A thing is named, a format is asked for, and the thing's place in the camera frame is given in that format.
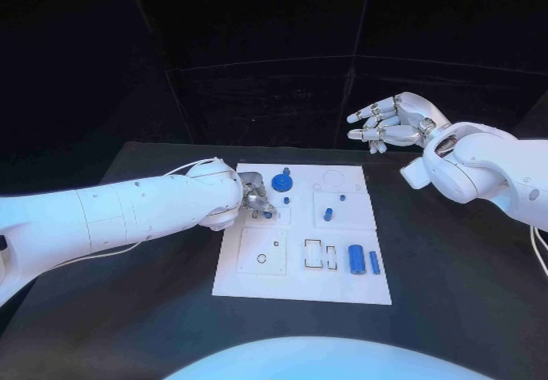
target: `black table surface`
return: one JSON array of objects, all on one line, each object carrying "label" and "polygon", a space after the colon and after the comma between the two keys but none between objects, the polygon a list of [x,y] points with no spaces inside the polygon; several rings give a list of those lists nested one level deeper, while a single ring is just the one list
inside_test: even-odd
[{"label": "black table surface", "polygon": [[160,378],[279,336],[370,340],[493,378],[548,378],[548,280],[522,223],[483,200],[412,190],[398,172],[410,153],[131,142],[102,183],[213,156],[361,165],[392,306],[210,296],[222,232],[197,226],[38,277],[0,339],[2,378]]}]

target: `robotic hand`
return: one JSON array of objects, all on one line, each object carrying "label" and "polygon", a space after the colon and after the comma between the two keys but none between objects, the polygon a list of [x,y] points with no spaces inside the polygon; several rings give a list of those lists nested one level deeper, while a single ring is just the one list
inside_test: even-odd
[{"label": "robotic hand", "polygon": [[548,230],[548,141],[517,140],[483,124],[451,124],[436,107],[413,93],[400,93],[347,117],[361,119],[350,139],[369,141],[370,153],[416,144],[422,157],[400,169],[412,188],[429,182],[458,203],[488,200],[520,222]]},{"label": "robotic hand", "polygon": [[[174,174],[187,166],[184,176]],[[219,231],[240,208],[276,211],[261,175],[236,173],[217,158],[161,177],[0,198],[0,305],[50,269],[125,252],[86,256],[135,243],[132,249],[196,224]]]}]

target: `white board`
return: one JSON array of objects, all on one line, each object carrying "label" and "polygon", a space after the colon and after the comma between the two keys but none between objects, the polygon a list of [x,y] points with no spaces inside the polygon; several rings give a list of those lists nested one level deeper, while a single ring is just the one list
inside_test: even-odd
[{"label": "white board", "polygon": [[[292,188],[276,192],[271,178],[284,167],[291,171]],[[211,294],[390,305],[361,168],[237,164],[236,171],[262,175],[268,200],[278,213],[265,218],[261,213],[253,215],[242,210],[224,229]],[[333,210],[328,222],[323,219],[327,208]],[[305,251],[310,266],[304,260],[305,240],[320,241],[320,251],[317,242]],[[363,247],[363,275],[350,273],[350,245]],[[376,252],[377,275],[369,251]]]}]

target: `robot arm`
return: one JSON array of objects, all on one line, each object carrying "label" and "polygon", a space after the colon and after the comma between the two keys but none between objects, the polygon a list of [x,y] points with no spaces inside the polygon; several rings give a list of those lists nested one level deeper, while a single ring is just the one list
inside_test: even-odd
[{"label": "robot arm", "polygon": [[44,271],[196,224],[219,231],[240,207],[275,212],[258,173],[219,159],[186,175],[128,180],[36,196],[0,198],[0,305]]},{"label": "robot arm", "polygon": [[347,137],[369,141],[372,154],[386,151],[385,142],[423,148],[422,157],[400,169],[412,188],[431,182],[455,202],[485,199],[510,218],[548,230],[548,141],[517,140],[483,124],[451,124],[412,93],[364,107],[347,122],[364,118]]}]

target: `cable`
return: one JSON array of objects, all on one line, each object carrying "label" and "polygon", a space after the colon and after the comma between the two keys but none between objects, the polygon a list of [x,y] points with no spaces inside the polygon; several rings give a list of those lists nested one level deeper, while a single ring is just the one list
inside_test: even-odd
[{"label": "cable", "polygon": [[539,229],[530,226],[530,245],[533,246],[533,252],[536,253],[536,257],[539,258],[539,264],[542,265],[542,269],[545,270],[545,275],[548,276],[548,268],[545,267],[545,261],[542,260],[542,256],[539,255],[539,250],[536,249],[535,235],[539,239],[545,249],[548,250],[548,244],[539,235]]},{"label": "cable", "polygon": [[[214,161],[217,158],[207,158],[206,160],[198,160],[198,161],[194,161],[194,162],[190,162],[188,164],[183,165],[183,166],[178,166],[175,169],[173,169],[171,171],[168,171],[164,175],[164,176],[168,176],[170,174],[175,173],[180,169],[184,169],[187,168],[188,166],[191,165],[200,165],[206,162],[211,162]],[[113,255],[118,255],[119,253],[126,253],[132,248],[136,247],[136,245],[139,245],[142,241],[139,241],[138,243],[134,243],[126,249],[121,250],[121,251],[116,251],[116,252],[112,252],[112,253],[102,253],[100,255],[95,255],[95,256],[85,256],[85,257],[79,257],[77,259],[73,259],[73,260],[69,260],[69,261],[64,261],[63,263],[60,263],[59,265],[56,265],[54,267],[51,267],[50,269],[47,269],[49,271],[51,269],[56,269],[56,268],[60,268],[63,267],[64,265],[69,265],[77,261],[82,261],[82,260],[89,260],[89,259],[98,259],[100,257],[108,257],[108,256],[113,256]]]}]

